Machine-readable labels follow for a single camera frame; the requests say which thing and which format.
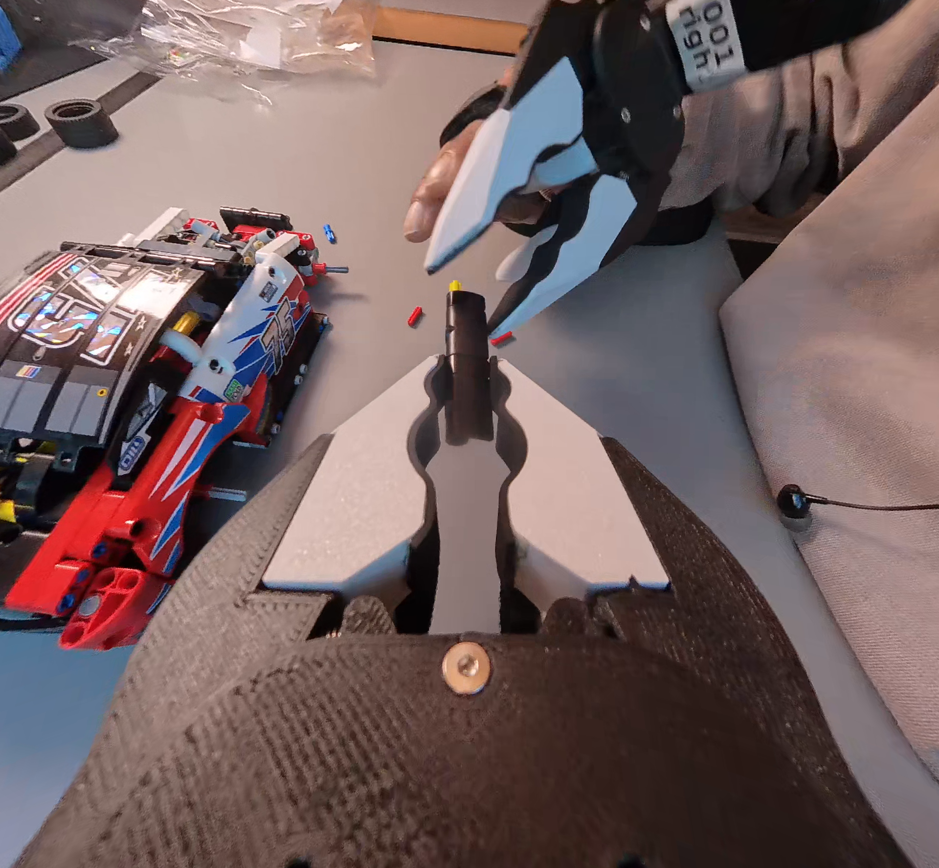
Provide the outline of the clear plastic bag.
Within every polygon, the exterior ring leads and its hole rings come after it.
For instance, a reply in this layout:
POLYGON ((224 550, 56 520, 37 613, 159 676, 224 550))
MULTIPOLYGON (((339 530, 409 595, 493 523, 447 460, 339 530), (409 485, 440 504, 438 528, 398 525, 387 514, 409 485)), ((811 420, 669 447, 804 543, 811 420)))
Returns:
POLYGON ((75 43, 141 73, 246 94, 328 74, 372 79, 380 0, 132 0, 114 32, 86 22, 75 43))

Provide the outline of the black work mat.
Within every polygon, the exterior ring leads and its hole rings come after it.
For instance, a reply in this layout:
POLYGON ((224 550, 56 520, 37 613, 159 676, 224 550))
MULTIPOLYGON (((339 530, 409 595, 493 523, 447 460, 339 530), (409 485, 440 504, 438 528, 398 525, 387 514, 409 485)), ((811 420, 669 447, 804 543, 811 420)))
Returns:
POLYGON ((72 46, 35 45, 2 74, 2 104, 25 107, 38 121, 39 133, 18 143, 11 161, 1 167, 6 190, 67 147, 55 134, 44 112, 73 100, 94 100, 111 118, 151 89, 156 76, 117 59, 101 60, 72 46))

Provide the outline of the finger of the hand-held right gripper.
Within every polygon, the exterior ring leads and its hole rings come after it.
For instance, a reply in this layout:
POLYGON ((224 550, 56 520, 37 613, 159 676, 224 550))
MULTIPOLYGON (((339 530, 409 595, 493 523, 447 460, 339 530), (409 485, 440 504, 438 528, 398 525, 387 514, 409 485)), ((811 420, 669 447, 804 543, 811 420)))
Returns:
POLYGON ((489 333, 515 332, 595 274, 636 209, 628 183, 609 175, 559 193, 534 235, 499 265, 496 277, 508 288, 489 333))
POLYGON ((583 137, 583 90, 563 57, 510 106, 483 123, 433 229, 424 267, 450 264, 496 220, 518 191, 557 188, 597 172, 583 137))

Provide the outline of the black lego cylinder piece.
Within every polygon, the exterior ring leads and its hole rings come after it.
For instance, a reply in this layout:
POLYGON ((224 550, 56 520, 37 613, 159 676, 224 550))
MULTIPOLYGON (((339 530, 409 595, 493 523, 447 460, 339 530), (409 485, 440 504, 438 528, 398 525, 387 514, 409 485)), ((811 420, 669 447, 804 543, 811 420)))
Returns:
POLYGON ((446 441, 492 441, 486 300, 472 291, 447 292, 445 356, 450 384, 445 401, 446 441))

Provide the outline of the red white blue lego car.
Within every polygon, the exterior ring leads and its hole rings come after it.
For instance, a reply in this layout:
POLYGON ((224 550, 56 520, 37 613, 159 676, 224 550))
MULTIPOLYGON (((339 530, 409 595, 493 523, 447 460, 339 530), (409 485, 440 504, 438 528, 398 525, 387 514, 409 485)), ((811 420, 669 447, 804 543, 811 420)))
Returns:
POLYGON ((1 292, 2 631, 134 645, 205 544, 232 449, 278 434, 329 326, 288 216, 170 208, 113 244, 63 242, 1 292))

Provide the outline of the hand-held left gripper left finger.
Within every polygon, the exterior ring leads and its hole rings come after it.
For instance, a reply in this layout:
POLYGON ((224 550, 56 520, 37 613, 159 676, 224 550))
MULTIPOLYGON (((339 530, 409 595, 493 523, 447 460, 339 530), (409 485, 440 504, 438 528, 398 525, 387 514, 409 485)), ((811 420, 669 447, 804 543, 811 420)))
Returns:
POLYGON ((442 356, 424 359, 328 436, 265 588, 433 604, 440 532, 427 466, 440 450, 444 369, 442 356))

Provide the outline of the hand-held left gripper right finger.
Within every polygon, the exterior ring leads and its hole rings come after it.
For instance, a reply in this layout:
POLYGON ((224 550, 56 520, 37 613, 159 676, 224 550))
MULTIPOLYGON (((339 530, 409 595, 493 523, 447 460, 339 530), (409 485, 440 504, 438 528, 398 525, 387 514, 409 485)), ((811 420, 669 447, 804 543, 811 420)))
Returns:
POLYGON ((491 364, 510 585, 545 617, 671 579, 600 433, 505 359, 491 364))

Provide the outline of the person's right hand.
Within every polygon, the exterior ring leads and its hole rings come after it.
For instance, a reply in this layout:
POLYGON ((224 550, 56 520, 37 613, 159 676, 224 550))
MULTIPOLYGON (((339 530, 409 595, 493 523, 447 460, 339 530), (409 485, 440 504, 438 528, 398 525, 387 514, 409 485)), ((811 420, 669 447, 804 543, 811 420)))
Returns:
POLYGON ((426 242, 483 121, 475 121, 444 143, 414 190, 403 224, 406 240, 426 242))

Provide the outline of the black earbud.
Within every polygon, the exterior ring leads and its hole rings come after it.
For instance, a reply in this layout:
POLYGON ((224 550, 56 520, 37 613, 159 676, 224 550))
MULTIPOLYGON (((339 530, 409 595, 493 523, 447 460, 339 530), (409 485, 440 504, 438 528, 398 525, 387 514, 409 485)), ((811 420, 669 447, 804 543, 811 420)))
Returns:
POLYGON ((781 523, 793 533, 807 532, 812 524, 811 501, 801 487, 784 485, 778 492, 777 509, 781 523))

